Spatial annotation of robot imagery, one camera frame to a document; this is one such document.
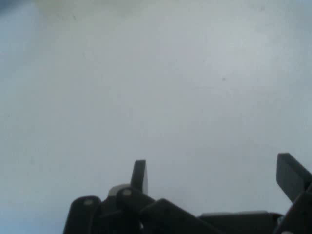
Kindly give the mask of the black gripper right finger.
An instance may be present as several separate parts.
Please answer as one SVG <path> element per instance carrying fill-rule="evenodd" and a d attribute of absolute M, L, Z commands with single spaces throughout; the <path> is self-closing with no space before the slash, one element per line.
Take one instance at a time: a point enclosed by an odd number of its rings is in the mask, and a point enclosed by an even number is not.
<path fill-rule="evenodd" d="M 280 219 L 275 234 L 312 232 L 312 174 L 291 154 L 277 155 L 276 181 L 292 205 Z"/>

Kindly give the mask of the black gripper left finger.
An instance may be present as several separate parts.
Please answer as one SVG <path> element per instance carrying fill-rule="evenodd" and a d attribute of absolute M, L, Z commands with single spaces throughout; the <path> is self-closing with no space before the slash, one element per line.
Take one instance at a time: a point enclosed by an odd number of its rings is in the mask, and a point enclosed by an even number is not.
<path fill-rule="evenodd" d="M 217 234 L 219 229 L 175 204 L 148 196 L 147 164 L 134 163 L 131 181 L 105 200 L 84 196 L 70 206 L 65 234 Z"/>

